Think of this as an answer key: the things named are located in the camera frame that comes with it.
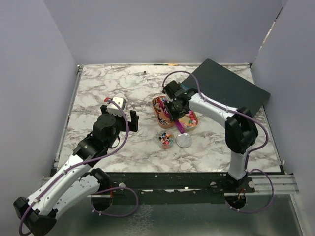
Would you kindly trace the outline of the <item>clear round jar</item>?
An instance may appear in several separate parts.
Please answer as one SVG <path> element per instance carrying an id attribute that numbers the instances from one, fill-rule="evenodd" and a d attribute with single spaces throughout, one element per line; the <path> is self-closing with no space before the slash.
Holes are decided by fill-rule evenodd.
<path id="1" fill-rule="evenodd" d="M 162 130 L 157 136 L 157 143 L 161 149 L 170 149 L 174 145 L 174 135 L 171 131 Z"/>

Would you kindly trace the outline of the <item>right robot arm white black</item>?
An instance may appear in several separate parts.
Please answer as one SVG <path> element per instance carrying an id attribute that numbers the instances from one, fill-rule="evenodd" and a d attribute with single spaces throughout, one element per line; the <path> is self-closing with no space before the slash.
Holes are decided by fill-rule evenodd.
<path id="1" fill-rule="evenodd" d="M 201 113 L 225 130 L 225 143 L 231 150 L 230 167 L 226 187 L 231 192 L 238 192 L 244 186 L 246 172 L 246 155 L 254 145 L 258 130 L 250 110 L 223 105 L 206 97 L 195 88 L 185 90 L 175 81 L 163 86 L 166 96 L 165 107 L 171 121 L 179 120 L 189 111 Z"/>

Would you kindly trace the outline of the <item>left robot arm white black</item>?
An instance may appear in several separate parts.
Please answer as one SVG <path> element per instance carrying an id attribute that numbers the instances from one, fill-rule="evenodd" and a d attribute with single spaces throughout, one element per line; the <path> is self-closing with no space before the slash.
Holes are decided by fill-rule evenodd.
<path id="1" fill-rule="evenodd" d="M 120 132 L 138 131 L 139 116 L 131 110 L 128 121 L 123 108 L 112 100 L 101 106 L 101 112 L 92 132 L 79 142 L 65 164 L 36 192 L 15 200 L 19 235 L 46 235 L 67 210 L 89 195 L 108 193 L 112 201 L 116 190 L 134 192 L 123 184 L 114 186 L 109 175 L 94 165 L 110 156 L 108 150 Z M 23 232 L 24 226 L 29 232 Z"/>

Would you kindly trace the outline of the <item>purple plastic scoop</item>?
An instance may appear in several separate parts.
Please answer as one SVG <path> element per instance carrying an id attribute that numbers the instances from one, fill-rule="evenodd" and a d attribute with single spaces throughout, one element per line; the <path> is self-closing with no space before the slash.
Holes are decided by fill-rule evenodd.
<path id="1" fill-rule="evenodd" d="M 181 134 L 184 134 L 185 129 L 182 127 L 181 123 L 178 120 L 172 121 L 170 119 L 170 115 L 169 115 L 169 113 L 168 113 L 168 111 L 164 105 L 164 102 L 162 100 L 159 101 L 159 106 L 160 106 L 160 110 L 161 110 L 162 114 L 166 117 L 166 120 L 168 121 L 168 123 L 175 126 Z"/>

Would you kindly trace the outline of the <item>orange lollipop tray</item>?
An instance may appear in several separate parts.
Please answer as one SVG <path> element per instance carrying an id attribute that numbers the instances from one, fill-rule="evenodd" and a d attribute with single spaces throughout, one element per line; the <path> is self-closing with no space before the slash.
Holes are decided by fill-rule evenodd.
<path id="1" fill-rule="evenodd" d="M 166 97 L 164 95 L 158 96 L 152 99 L 151 105 L 159 126 L 164 129 L 169 129 L 174 126 L 174 123 L 170 121 L 160 107 L 160 102 L 164 101 L 166 101 Z"/>

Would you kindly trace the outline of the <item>beige star candy tray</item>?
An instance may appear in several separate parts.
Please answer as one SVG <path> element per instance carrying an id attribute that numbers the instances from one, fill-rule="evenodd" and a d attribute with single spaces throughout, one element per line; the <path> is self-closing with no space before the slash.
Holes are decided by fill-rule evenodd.
<path id="1" fill-rule="evenodd" d="M 199 120 L 194 111 L 189 110 L 187 114 L 179 119 L 180 125 L 184 128 L 185 131 L 190 131 L 195 129 Z"/>

